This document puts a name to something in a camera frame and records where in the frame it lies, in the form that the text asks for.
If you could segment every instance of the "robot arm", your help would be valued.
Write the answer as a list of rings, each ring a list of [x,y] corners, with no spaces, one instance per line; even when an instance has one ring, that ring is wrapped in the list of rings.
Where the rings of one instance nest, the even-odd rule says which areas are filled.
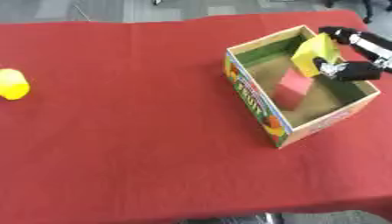
[[[342,45],[350,45],[369,60],[332,65],[322,58],[316,58],[313,62],[321,74],[338,81],[364,81],[380,79],[383,71],[392,73],[391,41],[370,32],[345,27],[321,27],[319,32],[327,33]]]

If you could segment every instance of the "yellow cup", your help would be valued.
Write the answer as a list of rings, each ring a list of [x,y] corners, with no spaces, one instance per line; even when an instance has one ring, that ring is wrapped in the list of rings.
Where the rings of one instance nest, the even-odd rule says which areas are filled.
[[[30,91],[26,78],[18,70],[0,69],[0,96],[9,101],[18,100]]]

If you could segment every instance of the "red tablecloth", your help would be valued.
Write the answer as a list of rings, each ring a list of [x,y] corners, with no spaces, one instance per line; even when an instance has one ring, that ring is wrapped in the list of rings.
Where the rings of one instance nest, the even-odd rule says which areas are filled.
[[[0,101],[0,221],[391,212],[392,77],[358,115],[274,150],[222,74],[227,47],[302,24],[365,29],[350,11],[0,25],[0,63],[32,85]]]

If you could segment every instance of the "red cube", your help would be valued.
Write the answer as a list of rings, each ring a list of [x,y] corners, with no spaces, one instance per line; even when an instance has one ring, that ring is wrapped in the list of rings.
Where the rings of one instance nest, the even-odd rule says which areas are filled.
[[[299,71],[289,68],[276,85],[272,99],[280,109],[294,110],[304,99],[313,83],[313,78],[303,76]]]

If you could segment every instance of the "cardboard box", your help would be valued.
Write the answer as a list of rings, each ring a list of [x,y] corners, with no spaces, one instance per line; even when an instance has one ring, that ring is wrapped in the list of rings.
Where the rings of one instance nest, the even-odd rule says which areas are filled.
[[[293,67],[291,57],[300,44],[315,35],[301,25],[227,49],[225,74],[278,148],[353,115],[380,93],[369,81],[340,82],[317,75],[295,110],[278,108],[270,99],[274,88]]]

